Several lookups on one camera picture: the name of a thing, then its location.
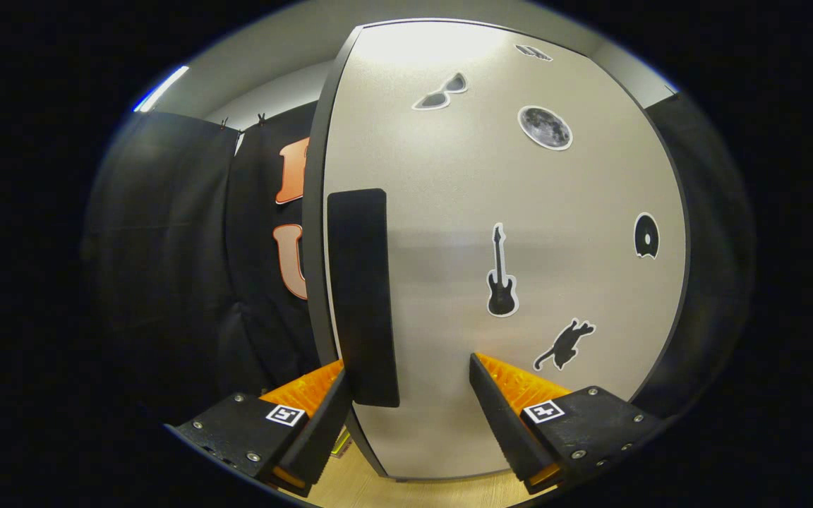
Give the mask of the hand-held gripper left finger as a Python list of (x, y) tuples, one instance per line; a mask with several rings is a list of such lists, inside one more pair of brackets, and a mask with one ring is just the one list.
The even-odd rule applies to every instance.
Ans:
[(216, 465), (306, 497), (332, 454), (353, 396), (342, 360), (257, 396), (235, 392), (167, 430)]

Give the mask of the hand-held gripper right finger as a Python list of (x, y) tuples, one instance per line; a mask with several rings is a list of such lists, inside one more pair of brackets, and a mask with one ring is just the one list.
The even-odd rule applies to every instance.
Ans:
[(501, 453), (530, 495), (575, 488), (658, 437), (663, 421), (599, 386), (568, 390), (491, 356), (470, 383)]

